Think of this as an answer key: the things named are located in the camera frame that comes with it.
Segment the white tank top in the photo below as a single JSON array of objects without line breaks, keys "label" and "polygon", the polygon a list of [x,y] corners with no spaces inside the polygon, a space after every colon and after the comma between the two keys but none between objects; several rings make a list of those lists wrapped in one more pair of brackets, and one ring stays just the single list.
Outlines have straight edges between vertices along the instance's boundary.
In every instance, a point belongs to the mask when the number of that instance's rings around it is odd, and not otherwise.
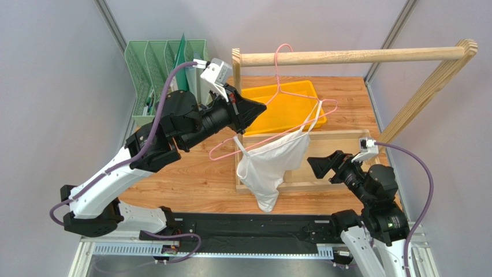
[{"label": "white tank top", "polygon": [[247,151],[240,140],[234,141],[243,154],[236,169],[240,181],[254,194],[258,207],[271,212],[279,196],[278,186],[284,182],[289,170],[301,166],[304,154],[310,144],[309,132],[318,121],[322,104],[318,102],[303,124],[279,139]]}]

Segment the pink wire hanger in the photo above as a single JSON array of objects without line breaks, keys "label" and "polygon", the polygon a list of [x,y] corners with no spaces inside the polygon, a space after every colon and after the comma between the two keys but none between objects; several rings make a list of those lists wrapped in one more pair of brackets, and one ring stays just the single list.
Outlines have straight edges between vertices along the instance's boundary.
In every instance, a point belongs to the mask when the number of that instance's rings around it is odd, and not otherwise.
[{"label": "pink wire hanger", "polygon": [[318,98],[314,85],[310,81],[282,83],[279,73],[278,55],[283,47],[290,52],[293,48],[284,43],[278,46],[274,54],[275,85],[246,89],[247,96],[253,96],[267,107],[255,122],[246,129],[245,136],[270,133],[292,133],[296,129],[307,130],[304,124],[313,123],[320,127],[327,121],[326,116],[335,112],[338,101]]}]

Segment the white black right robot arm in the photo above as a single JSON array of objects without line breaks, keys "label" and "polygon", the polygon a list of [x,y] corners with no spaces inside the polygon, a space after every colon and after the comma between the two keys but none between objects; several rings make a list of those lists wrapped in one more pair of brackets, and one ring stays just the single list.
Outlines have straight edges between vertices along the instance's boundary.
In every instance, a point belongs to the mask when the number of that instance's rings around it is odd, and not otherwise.
[{"label": "white black right robot arm", "polygon": [[392,167],[373,164],[363,170],[352,154],[340,150],[307,162],[317,179],[329,171],[333,184],[344,184],[363,204],[360,214],[348,209],[332,214],[331,226],[349,249],[363,276],[412,276],[410,227],[395,202],[398,189]]}]

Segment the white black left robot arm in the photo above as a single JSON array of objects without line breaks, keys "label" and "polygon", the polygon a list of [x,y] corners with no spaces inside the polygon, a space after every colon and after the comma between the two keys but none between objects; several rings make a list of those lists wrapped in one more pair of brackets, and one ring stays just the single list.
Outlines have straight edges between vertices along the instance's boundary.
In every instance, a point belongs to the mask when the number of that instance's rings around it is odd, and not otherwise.
[{"label": "white black left robot arm", "polygon": [[61,200],[70,210],[62,225],[84,237],[101,237],[114,231],[143,231],[173,235],[176,221],[170,208],[143,208],[120,200],[120,194],[139,180],[180,160],[181,151],[229,128],[243,134],[267,107],[242,97],[226,84],[225,96],[199,105],[193,93],[178,90],[167,94],[163,110],[151,123],[140,127],[117,155],[91,179],[79,186],[61,188]]}]

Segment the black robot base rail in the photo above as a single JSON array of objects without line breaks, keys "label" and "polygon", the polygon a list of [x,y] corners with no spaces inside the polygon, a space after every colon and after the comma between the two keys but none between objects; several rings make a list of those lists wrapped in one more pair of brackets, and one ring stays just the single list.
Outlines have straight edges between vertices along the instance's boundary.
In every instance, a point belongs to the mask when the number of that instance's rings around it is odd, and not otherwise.
[{"label": "black robot base rail", "polygon": [[315,254],[319,244],[341,246],[330,215],[175,212],[161,236],[183,235],[180,250],[198,253]]}]

